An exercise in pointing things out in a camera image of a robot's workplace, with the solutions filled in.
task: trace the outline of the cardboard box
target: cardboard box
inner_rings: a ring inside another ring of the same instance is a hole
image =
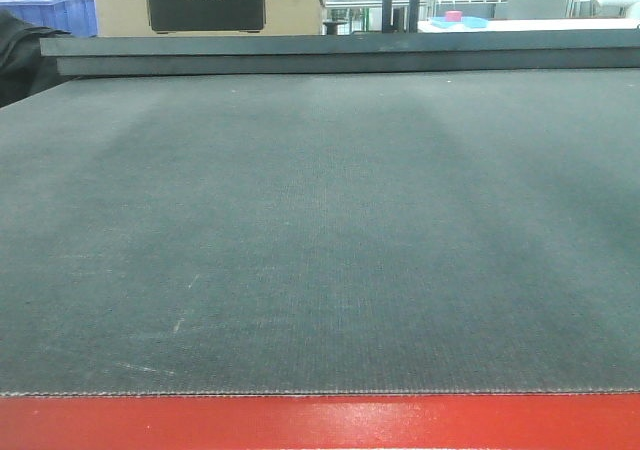
[[[320,0],[265,0],[265,26],[259,32],[206,31],[157,33],[151,27],[148,0],[96,0],[102,37],[319,35]]]

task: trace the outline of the black label on box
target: black label on box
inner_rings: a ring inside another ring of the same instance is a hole
[[[260,31],[265,0],[148,0],[151,28],[162,32]]]

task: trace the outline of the white chair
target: white chair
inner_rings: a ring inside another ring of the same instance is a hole
[[[627,7],[624,12],[625,18],[636,18],[640,20],[640,2]]]
[[[568,0],[508,0],[507,19],[541,20],[565,18]]]

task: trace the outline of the black fabric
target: black fabric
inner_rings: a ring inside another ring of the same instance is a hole
[[[0,10],[0,107],[59,85],[55,60],[40,54],[40,39],[66,32],[36,27]]]
[[[12,105],[0,392],[639,391],[639,80],[110,79]]]

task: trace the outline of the red table edge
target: red table edge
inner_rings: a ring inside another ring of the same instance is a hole
[[[0,450],[638,449],[640,393],[0,398]]]

